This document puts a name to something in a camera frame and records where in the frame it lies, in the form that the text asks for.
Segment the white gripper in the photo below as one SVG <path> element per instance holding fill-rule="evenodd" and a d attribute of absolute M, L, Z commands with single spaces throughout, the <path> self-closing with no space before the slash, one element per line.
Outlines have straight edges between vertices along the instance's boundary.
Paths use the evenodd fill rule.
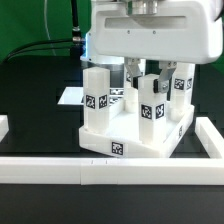
<path fill-rule="evenodd" d="M 138 58 L 160 61 L 153 91 L 167 93 L 176 62 L 207 64 L 222 54 L 222 9 L 223 0 L 158 0 L 154 14 L 129 14 L 126 0 L 92 0 L 91 43 L 101 55 L 125 57 L 133 88 Z"/>

